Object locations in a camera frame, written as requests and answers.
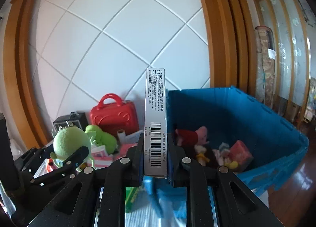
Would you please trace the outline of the green one-eyed monster plush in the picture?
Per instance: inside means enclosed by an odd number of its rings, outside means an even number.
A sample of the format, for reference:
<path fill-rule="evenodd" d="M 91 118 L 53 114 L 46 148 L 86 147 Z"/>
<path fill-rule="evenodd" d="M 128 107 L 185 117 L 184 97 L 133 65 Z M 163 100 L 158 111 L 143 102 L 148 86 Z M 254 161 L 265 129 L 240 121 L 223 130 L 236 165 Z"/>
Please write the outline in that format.
<path fill-rule="evenodd" d="M 84 158 L 84 163 L 87 160 L 91 161 L 94 168 L 95 162 L 91 155 L 92 145 L 96 143 L 96 132 L 88 131 L 87 133 L 74 125 L 70 121 L 66 121 L 65 127 L 59 127 L 59 131 L 54 135 L 53 152 L 50 153 L 50 158 L 53 160 L 56 167 L 61 168 L 63 162 L 75 153 L 80 147 L 88 148 L 88 155 Z"/>

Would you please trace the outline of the pink tissue pack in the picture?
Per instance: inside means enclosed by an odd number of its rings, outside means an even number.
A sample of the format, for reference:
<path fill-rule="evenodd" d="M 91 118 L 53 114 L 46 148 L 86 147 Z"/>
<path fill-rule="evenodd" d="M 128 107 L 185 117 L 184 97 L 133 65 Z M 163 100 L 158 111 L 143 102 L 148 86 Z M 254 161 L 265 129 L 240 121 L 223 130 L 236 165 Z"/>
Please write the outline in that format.
<path fill-rule="evenodd" d="M 127 151 L 137 146 L 137 143 L 123 144 L 119 147 L 119 150 L 108 154 L 105 150 L 105 146 L 93 147 L 91 150 L 91 156 L 94 159 L 94 168 L 101 169 L 110 166 L 114 161 L 121 159 L 127 155 Z"/>

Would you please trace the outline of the green medicine box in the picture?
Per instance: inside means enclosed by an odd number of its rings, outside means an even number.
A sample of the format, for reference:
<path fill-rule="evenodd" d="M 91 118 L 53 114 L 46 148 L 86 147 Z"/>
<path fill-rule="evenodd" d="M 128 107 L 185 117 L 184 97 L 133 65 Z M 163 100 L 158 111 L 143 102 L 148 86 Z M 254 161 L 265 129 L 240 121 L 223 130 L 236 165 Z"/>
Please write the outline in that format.
<path fill-rule="evenodd" d="M 126 187 L 125 188 L 125 212 L 130 213 L 132 211 L 133 204 L 139 193 L 138 187 Z"/>

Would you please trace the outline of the grey barcode box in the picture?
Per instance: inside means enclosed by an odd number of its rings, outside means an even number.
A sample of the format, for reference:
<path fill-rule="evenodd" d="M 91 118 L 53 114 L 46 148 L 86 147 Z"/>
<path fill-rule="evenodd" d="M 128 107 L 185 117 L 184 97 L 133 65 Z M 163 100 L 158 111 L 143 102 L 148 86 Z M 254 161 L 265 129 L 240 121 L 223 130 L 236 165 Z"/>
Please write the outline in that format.
<path fill-rule="evenodd" d="M 145 89 L 144 174 L 167 177 L 166 87 L 163 68 L 147 68 Z"/>

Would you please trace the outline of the green frog plush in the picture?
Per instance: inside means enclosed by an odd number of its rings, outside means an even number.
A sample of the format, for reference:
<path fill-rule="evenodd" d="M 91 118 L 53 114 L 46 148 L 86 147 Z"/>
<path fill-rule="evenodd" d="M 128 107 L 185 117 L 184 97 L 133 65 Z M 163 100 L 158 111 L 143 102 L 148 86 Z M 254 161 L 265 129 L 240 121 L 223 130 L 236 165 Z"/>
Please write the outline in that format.
<path fill-rule="evenodd" d="M 95 145 L 96 146 L 105 146 L 107 154 L 113 154 L 118 148 L 117 139 L 110 133 L 104 132 L 97 125 L 87 125 L 85 132 L 95 131 Z"/>

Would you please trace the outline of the striped grey tablecloth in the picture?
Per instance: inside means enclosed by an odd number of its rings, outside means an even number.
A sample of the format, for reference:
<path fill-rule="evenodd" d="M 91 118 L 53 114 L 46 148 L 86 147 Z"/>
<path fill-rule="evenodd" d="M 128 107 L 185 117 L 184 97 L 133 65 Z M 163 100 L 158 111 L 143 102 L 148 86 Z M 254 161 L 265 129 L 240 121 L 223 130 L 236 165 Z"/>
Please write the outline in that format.
<path fill-rule="evenodd" d="M 132 211 L 125 213 L 125 226 L 186 226 L 186 201 L 158 200 L 163 216 L 159 216 L 144 188 L 133 204 Z"/>

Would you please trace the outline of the pig plush red dress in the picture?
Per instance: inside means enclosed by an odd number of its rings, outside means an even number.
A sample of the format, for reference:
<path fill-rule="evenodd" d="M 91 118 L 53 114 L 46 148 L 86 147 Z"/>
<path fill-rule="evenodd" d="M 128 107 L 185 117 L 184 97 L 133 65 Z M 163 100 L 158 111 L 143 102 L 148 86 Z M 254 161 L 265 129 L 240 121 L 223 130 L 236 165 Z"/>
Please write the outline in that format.
<path fill-rule="evenodd" d="M 208 130 L 205 126 L 196 131 L 176 129 L 178 146 L 202 146 L 208 143 Z"/>

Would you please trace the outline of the black gift bag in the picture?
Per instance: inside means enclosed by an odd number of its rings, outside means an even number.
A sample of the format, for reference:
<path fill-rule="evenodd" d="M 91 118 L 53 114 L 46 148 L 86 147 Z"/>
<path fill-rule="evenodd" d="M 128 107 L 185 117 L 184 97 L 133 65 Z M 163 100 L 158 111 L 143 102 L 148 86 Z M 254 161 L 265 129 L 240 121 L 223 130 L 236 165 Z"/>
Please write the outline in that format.
<path fill-rule="evenodd" d="M 88 120 L 84 112 L 73 111 L 69 115 L 59 116 L 53 121 L 55 131 L 57 132 L 60 127 L 67 126 L 67 122 L 71 122 L 83 131 L 88 125 Z"/>

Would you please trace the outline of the blue plastic storage bin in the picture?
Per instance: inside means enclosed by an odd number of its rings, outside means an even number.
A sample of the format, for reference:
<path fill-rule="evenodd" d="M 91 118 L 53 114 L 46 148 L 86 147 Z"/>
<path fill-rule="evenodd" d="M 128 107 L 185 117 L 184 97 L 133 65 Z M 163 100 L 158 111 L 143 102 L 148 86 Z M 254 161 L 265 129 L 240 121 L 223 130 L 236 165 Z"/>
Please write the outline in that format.
<path fill-rule="evenodd" d="M 253 159 L 238 177 L 257 196 L 280 188 L 305 156 L 309 141 L 291 123 L 235 87 L 148 92 L 145 125 L 161 130 L 208 130 L 208 147 L 242 141 Z"/>

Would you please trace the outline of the cardboard tube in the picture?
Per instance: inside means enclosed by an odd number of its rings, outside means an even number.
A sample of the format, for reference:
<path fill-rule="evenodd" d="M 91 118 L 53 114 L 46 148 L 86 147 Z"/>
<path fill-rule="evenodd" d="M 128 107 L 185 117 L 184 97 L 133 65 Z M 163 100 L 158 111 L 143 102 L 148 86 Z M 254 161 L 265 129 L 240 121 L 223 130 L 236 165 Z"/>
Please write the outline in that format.
<path fill-rule="evenodd" d="M 120 129 L 117 131 L 117 138 L 118 138 L 121 145 L 126 143 L 126 134 L 125 134 L 125 131 L 123 129 Z"/>

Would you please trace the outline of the red mini suitcase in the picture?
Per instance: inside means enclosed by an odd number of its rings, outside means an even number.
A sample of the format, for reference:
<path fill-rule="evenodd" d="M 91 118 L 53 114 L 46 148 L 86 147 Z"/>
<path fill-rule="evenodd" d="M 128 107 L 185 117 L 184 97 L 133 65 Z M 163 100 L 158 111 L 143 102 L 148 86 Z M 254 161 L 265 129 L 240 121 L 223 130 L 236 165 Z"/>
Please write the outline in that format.
<path fill-rule="evenodd" d="M 119 130 L 124 130 L 126 135 L 139 131 L 134 103 L 113 93 L 104 95 L 98 105 L 91 109 L 90 121 L 113 136 Z"/>

